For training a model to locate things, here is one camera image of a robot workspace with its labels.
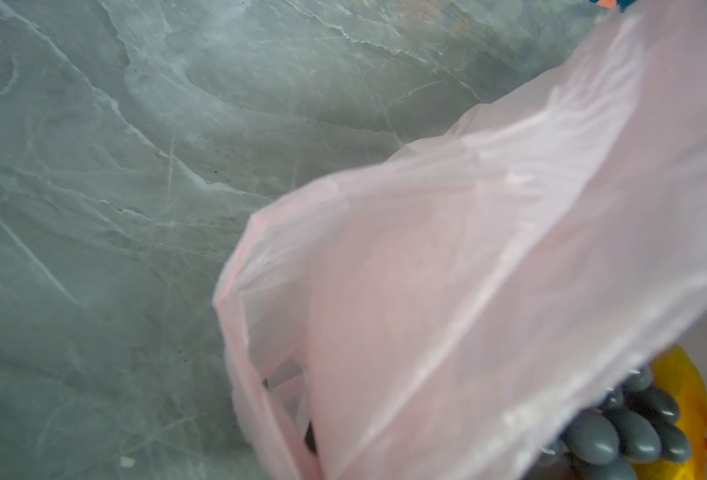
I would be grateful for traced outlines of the pink plastic bag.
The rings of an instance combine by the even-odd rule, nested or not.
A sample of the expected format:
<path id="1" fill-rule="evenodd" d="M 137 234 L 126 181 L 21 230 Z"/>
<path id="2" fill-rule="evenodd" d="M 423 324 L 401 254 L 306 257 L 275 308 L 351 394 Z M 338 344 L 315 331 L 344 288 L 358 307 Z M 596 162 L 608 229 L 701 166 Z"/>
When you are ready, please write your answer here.
<path id="1" fill-rule="evenodd" d="M 273 479 L 522 478 L 673 344 L 707 416 L 707 1 L 263 208 L 213 304 Z"/>

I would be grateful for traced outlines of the fake purple grapes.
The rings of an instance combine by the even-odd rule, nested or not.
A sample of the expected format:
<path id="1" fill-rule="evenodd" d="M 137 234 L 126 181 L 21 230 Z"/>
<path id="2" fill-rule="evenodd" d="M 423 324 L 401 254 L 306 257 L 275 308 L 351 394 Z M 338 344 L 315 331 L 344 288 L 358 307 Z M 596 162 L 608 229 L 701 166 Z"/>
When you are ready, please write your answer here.
<path id="1" fill-rule="evenodd" d="M 697 430 L 685 406 L 648 365 L 631 372 L 597 403 L 579 412 L 527 479 L 701 479 Z"/>

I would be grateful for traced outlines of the fake yellow banana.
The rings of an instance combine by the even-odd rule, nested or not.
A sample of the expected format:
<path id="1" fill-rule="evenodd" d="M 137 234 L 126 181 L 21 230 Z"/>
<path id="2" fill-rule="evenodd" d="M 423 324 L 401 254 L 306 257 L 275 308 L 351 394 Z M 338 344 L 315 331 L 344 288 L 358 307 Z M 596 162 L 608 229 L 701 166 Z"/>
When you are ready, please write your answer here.
<path id="1" fill-rule="evenodd" d="M 707 479 L 707 388 L 687 355 L 671 346 L 651 364 L 655 386 L 671 394 L 681 408 L 677 426 L 691 442 L 693 456 L 683 464 L 659 460 L 633 466 L 639 479 Z"/>

